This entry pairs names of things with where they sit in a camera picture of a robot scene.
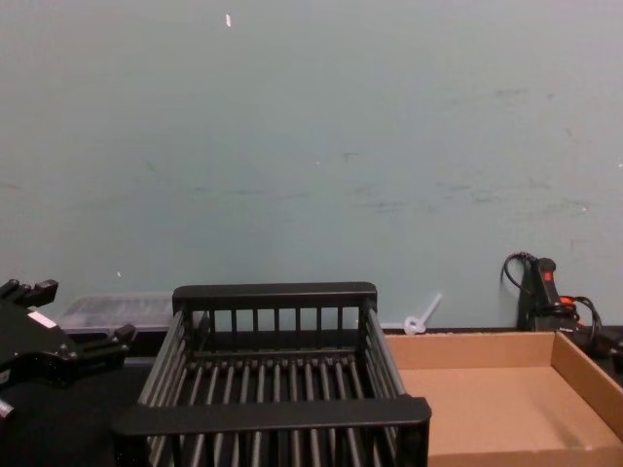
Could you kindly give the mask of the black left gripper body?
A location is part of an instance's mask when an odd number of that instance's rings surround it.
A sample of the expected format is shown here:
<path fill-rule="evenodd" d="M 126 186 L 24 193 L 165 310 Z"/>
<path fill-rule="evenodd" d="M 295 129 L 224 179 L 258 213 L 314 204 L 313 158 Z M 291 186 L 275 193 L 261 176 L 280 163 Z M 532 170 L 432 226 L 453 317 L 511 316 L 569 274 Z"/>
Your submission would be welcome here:
<path fill-rule="evenodd" d="M 1 301 L 1 387 L 29 381 L 56 386 L 78 375 L 77 344 L 38 311 Z"/>

